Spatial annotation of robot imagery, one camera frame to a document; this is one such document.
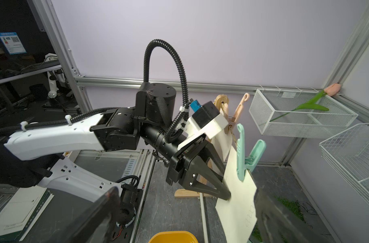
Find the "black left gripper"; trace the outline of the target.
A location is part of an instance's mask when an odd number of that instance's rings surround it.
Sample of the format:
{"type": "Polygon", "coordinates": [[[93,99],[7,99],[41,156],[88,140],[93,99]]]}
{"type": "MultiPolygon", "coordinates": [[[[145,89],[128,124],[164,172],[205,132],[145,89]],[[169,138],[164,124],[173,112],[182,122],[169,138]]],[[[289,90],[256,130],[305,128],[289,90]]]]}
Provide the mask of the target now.
{"type": "Polygon", "coordinates": [[[169,160],[166,182],[179,183],[184,189],[228,200],[231,193],[223,184],[226,166],[213,144],[205,136],[178,150],[169,160]],[[210,164],[214,163],[220,174],[210,164]]]}

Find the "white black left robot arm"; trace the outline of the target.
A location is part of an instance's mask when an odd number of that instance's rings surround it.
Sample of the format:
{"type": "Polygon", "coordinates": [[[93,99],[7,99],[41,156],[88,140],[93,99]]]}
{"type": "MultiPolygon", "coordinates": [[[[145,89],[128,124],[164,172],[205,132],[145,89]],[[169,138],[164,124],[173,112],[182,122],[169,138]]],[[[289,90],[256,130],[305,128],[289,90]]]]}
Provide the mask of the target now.
{"type": "Polygon", "coordinates": [[[140,195],[138,176],[131,183],[104,181],[74,165],[65,153],[75,150],[135,150],[139,140],[168,160],[166,181],[221,199],[231,194],[222,183],[225,166],[209,142],[209,129],[218,133],[227,121],[212,102],[189,116],[190,102],[182,84],[183,105],[173,116],[176,90],[162,83],[143,82],[134,107],[98,108],[75,117],[26,123],[0,129],[0,177],[12,186],[36,185],[62,190],[96,201],[112,187],[118,189],[115,219],[131,223],[140,195]]]}

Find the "postcard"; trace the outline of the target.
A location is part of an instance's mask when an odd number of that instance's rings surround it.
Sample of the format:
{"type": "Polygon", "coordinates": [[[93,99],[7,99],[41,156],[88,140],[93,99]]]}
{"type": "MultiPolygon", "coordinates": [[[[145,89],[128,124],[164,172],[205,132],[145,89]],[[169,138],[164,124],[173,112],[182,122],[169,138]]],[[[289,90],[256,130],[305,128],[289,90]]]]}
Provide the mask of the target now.
{"type": "Polygon", "coordinates": [[[245,170],[244,180],[237,175],[237,152],[231,147],[224,173],[223,184],[231,198],[219,198],[216,211],[228,243],[246,243],[257,223],[254,196],[257,190],[252,175],[245,170]]]}
{"type": "Polygon", "coordinates": [[[219,132],[215,137],[211,139],[211,143],[214,145],[222,161],[225,162],[233,143],[231,129],[226,128],[223,131],[219,132]]]}

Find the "beige clothespin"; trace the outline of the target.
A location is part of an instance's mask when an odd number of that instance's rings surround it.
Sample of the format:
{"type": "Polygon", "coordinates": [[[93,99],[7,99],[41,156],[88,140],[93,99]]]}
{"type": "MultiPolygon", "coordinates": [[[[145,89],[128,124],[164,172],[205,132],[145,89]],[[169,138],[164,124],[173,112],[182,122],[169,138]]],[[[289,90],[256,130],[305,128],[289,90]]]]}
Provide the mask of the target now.
{"type": "Polygon", "coordinates": [[[244,104],[249,100],[250,95],[248,93],[245,93],[242,97],[241,101],[239,102],[236,111],[232,117],[229,118],[229,128],[233,129],[233,127],[238,123],[243,110],[244,110],[244,104]]]}

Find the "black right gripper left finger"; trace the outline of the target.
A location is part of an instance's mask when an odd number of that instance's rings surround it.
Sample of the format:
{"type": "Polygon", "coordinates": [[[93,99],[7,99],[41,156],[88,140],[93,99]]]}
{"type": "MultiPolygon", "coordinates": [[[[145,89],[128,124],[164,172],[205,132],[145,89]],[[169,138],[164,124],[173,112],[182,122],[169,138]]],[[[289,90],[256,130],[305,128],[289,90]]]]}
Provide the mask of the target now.
{"type": "Polygon", "coordinates": [[[117,187],[109,189],[65,229],[55,235],[56,243],[108,243],[120,219],[117,187]]]}

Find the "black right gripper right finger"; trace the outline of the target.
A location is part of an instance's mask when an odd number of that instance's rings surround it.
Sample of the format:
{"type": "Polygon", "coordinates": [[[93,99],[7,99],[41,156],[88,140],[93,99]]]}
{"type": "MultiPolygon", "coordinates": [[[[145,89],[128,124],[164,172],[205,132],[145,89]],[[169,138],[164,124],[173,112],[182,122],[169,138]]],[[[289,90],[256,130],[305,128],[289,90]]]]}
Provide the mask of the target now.
{"type": "Polygon", "coordinates": [[[326,243],[287,207],[258,188],[254,196],[257,226],[264,243],[326,243]]]}

